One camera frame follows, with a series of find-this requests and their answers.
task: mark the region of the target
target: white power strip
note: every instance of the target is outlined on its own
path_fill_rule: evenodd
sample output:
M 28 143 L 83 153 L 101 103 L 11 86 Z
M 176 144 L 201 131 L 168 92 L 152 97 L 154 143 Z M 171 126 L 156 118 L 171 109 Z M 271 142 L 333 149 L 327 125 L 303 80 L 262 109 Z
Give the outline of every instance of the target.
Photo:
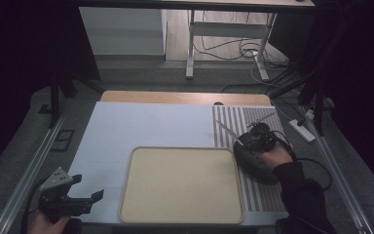
M 298 126 L 297 125 L 297 120 L 292 120 L 289 122 L 289 125 L 294 129 L 296 130 L 297 133 L 300 134 L 300 136 L 302 136 L 302 138 L 304 138 L 307 142 L 312 142 L 313 140 L 315 140 L 315 136 L 313 136 L 311 134 L 311 132 L 309 132 L 309 130 L 307 130 L 305 127 L 303 126 Z

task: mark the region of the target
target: beige tray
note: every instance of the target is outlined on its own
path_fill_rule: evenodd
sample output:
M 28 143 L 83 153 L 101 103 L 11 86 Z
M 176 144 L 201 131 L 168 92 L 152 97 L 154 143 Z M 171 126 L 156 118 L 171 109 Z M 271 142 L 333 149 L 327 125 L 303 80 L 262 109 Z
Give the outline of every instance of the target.
M 239 223 L 242 192 L 228 148 L 137 147 L 121 201 L 125 222 Z

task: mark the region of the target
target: black sleeve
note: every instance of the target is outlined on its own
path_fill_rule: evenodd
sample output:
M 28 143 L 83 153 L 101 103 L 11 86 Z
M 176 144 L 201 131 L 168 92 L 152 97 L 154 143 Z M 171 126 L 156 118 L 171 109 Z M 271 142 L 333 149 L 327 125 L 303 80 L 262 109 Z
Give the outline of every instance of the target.
M 281 200 L 289 213 L 283 222 L 285 233 L 336 233 L 326 216 L 320 184 L 305 179 L 300 163 L 281 164 L 275 167 L 274 173 L 279 178 Z

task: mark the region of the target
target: white wall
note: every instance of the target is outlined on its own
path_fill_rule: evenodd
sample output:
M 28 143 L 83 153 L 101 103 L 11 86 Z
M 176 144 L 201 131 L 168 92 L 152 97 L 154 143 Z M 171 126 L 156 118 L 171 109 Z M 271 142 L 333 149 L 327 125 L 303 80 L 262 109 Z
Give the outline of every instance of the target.
M 80 8 L 95 55 L 164 55 L 166 10 Z

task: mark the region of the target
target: wooden floor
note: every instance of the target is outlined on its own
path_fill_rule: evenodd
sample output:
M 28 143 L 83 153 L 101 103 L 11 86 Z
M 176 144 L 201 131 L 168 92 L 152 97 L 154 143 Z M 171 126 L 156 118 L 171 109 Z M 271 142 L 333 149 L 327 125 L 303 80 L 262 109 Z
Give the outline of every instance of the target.
M 167 48 L 166 60 L 180 61 L 186 60 L 188 57 L 189 44 L 189 21 L 190 11 L 187 10 L 167 10 L 168 29 L 167 29 Z M 211 21 L 211 22 L 231 22 L 231 23 L 260 23 L 264 24 L 267 20 L 265 13 L 237 13 L 237 12 L 211 12 L 196 11 L 195 21 Z M 260 39 L 243 39 L 231 37 L 202 37 L 194 38 L 194 45 L 197 48 L 194 52 L 195 60 L 211 60 L 211 61 L 247 61 L 252 62 L 254 58 L 241 57 L 240 45 L 243 49 L 258 49 Z M 276 61 L 284 61 L 286 57 L 271 45 L 266 46 L 266 52 L 269 59 Z

